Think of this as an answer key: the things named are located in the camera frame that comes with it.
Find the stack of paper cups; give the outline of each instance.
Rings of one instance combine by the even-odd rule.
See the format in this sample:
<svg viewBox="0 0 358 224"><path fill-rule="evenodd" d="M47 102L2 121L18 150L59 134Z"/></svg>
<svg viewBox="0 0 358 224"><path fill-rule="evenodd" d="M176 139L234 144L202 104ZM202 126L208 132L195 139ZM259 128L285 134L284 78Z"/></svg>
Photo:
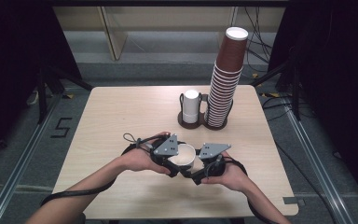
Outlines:
<svg viewBox="0 0 358 224"><path fill-rule="evenodd" d="M248 32L239 27L230 27L226 31L214 63L211 91L204 117L212 127L221 127L227 119L241 77L247 36Z"/></svg>

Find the person's left hand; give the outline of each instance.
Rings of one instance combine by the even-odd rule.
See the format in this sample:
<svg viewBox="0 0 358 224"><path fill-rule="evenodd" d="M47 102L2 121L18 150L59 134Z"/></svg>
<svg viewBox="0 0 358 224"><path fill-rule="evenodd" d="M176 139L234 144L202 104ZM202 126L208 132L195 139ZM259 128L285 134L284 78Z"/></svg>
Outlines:
<svg viewBox="0 0 358 224"><path fill-rule="evenodd" d="M156 135L170 134L168 132L158 133ZM148 143L152 144L156 140L150 140ZM159 174L168 175L170 170L157 165L150 159L150 153L142 148L135 148L120 157L123 160L125 168L132 171L152 170Z"/></svg>

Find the forearm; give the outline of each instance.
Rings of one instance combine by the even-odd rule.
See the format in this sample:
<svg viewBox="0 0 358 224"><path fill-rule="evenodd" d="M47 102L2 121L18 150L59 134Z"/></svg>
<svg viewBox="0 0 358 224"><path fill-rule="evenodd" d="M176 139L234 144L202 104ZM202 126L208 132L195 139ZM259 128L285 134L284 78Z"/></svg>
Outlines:
<svg viewBox="0 0 358 224"><path fill-rule="evenodd" d="M111 182L124 170L125 166L121 158L116 158L100 170L73 185L67 191L101 187ZM92 194L52 200L39 208L27 223L71 223L86 209L96 196L97 194Z"/></svg>
<svg viewBox="0 0 358 224"><path fill-rule="evenodd" d="M276 223L285 224L290 221L272 204L260 188L250 179L241 191L248 198L249 203L263 217Z"/></svg>

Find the hand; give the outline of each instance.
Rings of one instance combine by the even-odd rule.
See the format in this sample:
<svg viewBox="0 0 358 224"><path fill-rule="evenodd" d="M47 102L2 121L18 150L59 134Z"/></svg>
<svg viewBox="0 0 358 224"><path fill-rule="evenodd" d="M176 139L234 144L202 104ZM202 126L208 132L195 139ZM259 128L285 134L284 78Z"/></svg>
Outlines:
<svg viewBox="0 0 358 224"><path fill-rule="evenodd" d="M156 135L170 134L168 132L158 133ZM157 139L150 140L148 143L152 144ZM143 170L152 170L159 174L168 175L170 170L155 164L150 159L150 153L146 152L143 148L135 148L126 154L119 157L120 160L123 161L126 170L132 171L143 171Z"/></svg>
<svg viewBox="0 0 358 224"><path fill-rule="evenodd" d="M225 160L230 160L227 152L222 152ZM202 184L221 184L228 189L241 191L251 182L249 177L235 164L227 163L225 172L220 176L210 176L201 180Z"/></svg>

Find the metal rail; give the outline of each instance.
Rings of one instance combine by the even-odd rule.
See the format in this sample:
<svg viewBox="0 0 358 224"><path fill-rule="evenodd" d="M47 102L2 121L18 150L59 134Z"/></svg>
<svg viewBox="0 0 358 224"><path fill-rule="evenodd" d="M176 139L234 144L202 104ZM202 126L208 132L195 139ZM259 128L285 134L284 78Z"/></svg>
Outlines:
<svg viewBox="0 0 358 224"><path fill-rule="evenodd" d="M285 104L290 104L290 102L285 98L282 98L282 101ZM313 144L310 141L310 138L308 137L307 132L305 131L301 121L296 119L295 115L292 113L288 106L286 106L285 109L286 111L288 111L287 116L296 131L298 139L300 140L300 143L304 148L305 153L307 154L313 171L321 182L321 186L328 201L330 202L337 221L342 224L354 223L350 211L347 208L347 205L342 200L336 186L334 185L332 179L324 168L324 165L320 160L315 148L313 147Z"/></svg>
<svg viewBox="0 0 358 224"><path fill-rule="evenodd" d="M25 172L25 169L28 166L29 161L31 160L32 156L34 155L35 149L39 144L39 141L45 131L45 128L48 124L51 114L53 113L55 107L57 106L58 102L61 99L61 95L55 95L51 102L51 105L48 109L48 113L46 118L39 124L37 124L34 133L28 142L27 146L25 147L24 151L21 154L19 161L17 162L13 172L11 173L10 177L8 178L6 184L3 186L0 192L0 219L4 214L8 203L10 202L11 197L16 190L18 183L20 182L22 175Z"/></svg>

